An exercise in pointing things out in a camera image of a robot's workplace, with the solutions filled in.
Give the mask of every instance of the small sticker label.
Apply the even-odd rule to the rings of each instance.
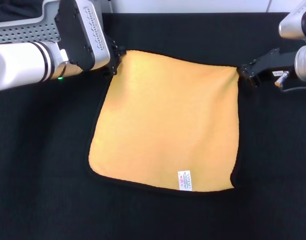
[[[191,171],[178,172],[179,190],[192,191]]]
[[[280,77],[281,75],[283,75],[284,74],[284,71],[274,71],[273,72],[273,75],[275,76],[275,77]]]

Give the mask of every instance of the microfiber cloth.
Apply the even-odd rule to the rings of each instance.
[[[111,82],[89,152],[94,172],[172,190],[233,188],[239,142],[238,74],[128,51]]]

